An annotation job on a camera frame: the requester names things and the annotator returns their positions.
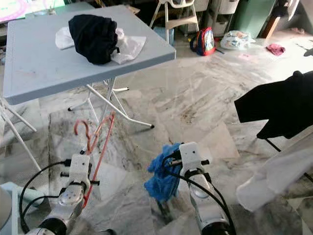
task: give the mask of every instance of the white plastic bag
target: white plastic bag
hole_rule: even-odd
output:
[[[116,34],[118,37],[116,46],[120,52],[114,51],[111,59],[118,64],[135,59],[145,45],[146,37],[125,36],[122,29],[116,29]]]
[[[69,32],[69,27],[62,27],[58,32],[56,32],[55,45],[60,50],[74,46],[74,40]]]
[[[232,30],[224,35],[221,40],[221,47],[231,50],[243,50],[254,42],[255,40],[251,38],[250,33]]]

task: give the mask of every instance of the red backpack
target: red backpack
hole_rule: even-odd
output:
[[[198,55],[210,55],[214,53],[214,38],[211,27],[201,29],[197,35],[190,41],[190,49]]]

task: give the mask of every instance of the table leg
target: table leg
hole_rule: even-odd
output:
[[[29,155],[30,159],[33,161],[34,165],[36,166],[36,168],[38,170],[41,170],[40,166],[38,165],[38,163],[36,162],[33,154],[30,152],[30,150],[27,148],[25,142],[23,141],[23,139],[21,138],[21,136],[19,135],[17,129],[15,128],[15,126],[13,125],[13,123],[11,122],[11,120],[9,119],[9,117],[5,114],[4,110],[2,110],[2,118],[5,122],[7,122],[12,130],[12,132],[14,133],[14,135],[16,136],[16,138],[18,139],[18,141],[21,143],[21,145],[24,147],[25,151],[27,152],[27,154]]]
[[[107,109],[108,106],[110,106],[113,110],[115,110],[118,114],[120,114],[122,117],[124,117],[126,120],[140,124],[140,125],[144,125],[144,126],[148,126],[151,129],[154,128],[155,126],[153,124],[150,123],[146,123],[146,122],[142,122],[142,121],[138,121],[138,120],[134,120],[130,117],[128,117],[125,113],[123,113],[122,111],[120,111],[118,108],[116,108],[109,100],[107,100],[106,98],[104,98],[99,92],[97,92],[92,86],[90,85],[86,85],[86,87],[93,93],[95,94],[97,97],[99,97],[101,100],[103,100],[106,103],[106,107],[105,109]]]
[[[123,88],[117,88],[117,89],[113,88],[114,92],[125,92],[125,91],[128,91],[128,90],[129,90],[129,87],[123,87]]]
[[[30,129],[32,129],[33,132],[36,132],[36,128],[33,127],[31,124],[29,124],[28,121],[26,121],[21,115],[19,115],[15,110],[11,109],[9,106],[4,105],[5,109],[9,110],[12,114],[17,116],[26,126],[28,126]]]
[[[112,92],[113,92],[113,86],[114,86],[114,83],[115,83],[115,77],[114,78],[109,78],[107,79],[106,81],[104,81],[104,84],[107,84],[108,85],[108,93],[106,95],[106,98],[107,100],[110,100],[111,99],[111,95],[112,95]],[[106,115],[106,111],[108,109],[108,103],[106,103],[104,106],[103,106],[103,111],[102,111],[102,115],[101,115],[101,118],[100,120],[102,121]]]
[[[92,113],[93,113],[93,115],[94,115],[94,118],[95,118],[96,122],[99,123],[99,119],[98,119],[98,116],[97,116],[97,114],[96,114],[96,112],[95,112],[95,110],[94,110],[94,108],[93,108],[92,103],[91,103],[90,96],[91,96],[91,91],[89,91],[88,98],[87,98],[83,103],[78,104],[78,105],[76,105],[76,106],[69,107],[67,110],[68,110],[68,111],[73,111],[75,108],[78,108],[78,107],[80,107],[80,106],[82,106],[82,105],[88,103],[89,106],[90,106],[90,108],[91,108],[91,110],[92,110]]]

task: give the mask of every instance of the black jacket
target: black jacket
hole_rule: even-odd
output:
[[[313,125],[313,71],[253,88],[235,101],[240,122],[268,119],[260,139],[292,138]]]
[[[115,21],[101,16],[78,15],[68,22],[68,26],[76,51],[89,62],[99,65],[111,60],[117,43]]]

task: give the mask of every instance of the white fabric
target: white fabric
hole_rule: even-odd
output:
[[[55,45],[57,45],[60,50],[74,46],[74,40],[69,32],[69,27],[62,27],[56,32]]]
[[[135,59],[141,52],[146,42],[146,37],[125,36],[121,28],[117,28],[115,32],[118,40],[116,46],[119,48],[120,53],[117,53],[115,50],[111,55],[111,59],[118,64]],[[69,27],[62,27],[55,34],[55,44],[61,50],[74,46]]]
[[[313,133],[270,158],[237,188],[238,202],[251,212],[281,194],[313,166]]]
[[[116,51],[111,55],[111,59],[119,64],[133,60],[141,52],[145,45],[146,37],[125,36],[117,42],[120,53]]]

